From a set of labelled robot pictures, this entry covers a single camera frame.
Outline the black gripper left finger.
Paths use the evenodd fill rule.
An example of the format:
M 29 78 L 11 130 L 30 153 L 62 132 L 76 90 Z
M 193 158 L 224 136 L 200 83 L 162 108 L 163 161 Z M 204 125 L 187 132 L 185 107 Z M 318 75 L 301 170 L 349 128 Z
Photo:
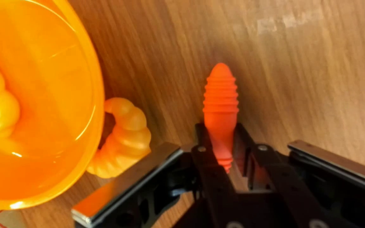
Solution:
M 172 228 L 206 228 L 205 203 L 199 193 L 199 177 L 192 161 L 204 146 L 185 153 L 164 144 L 117 178 L 107 182 L 71 210 L 74 228 L 150 228 L 185 193 L 192 206 Z

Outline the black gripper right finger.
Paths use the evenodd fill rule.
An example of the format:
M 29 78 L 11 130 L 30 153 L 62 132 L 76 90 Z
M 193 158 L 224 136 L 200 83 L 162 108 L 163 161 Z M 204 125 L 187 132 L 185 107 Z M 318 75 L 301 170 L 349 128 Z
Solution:
M 365 228 L 365 165 L 296 140 L 286 156 L 235 127 L 234 160 L 248 192 L 278 197 L 306 228 Z

